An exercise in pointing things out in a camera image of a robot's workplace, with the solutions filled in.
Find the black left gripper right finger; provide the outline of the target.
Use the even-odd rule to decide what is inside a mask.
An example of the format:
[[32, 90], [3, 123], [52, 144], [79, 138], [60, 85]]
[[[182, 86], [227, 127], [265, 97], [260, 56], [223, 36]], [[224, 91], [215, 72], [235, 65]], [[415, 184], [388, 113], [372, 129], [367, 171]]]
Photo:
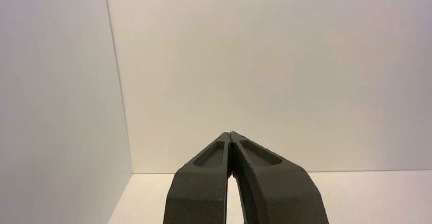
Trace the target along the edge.
[[299, 165], [230, 133], [245, 223], [328, 223], [317, 186]]

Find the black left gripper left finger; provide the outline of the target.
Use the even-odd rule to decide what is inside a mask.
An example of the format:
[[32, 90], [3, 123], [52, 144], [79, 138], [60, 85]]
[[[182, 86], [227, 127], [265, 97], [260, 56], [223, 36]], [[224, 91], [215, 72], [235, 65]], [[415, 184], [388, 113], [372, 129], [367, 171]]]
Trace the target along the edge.
[[230, 147], [223, 132], [174, 174], [164, 223], [226, 223]]

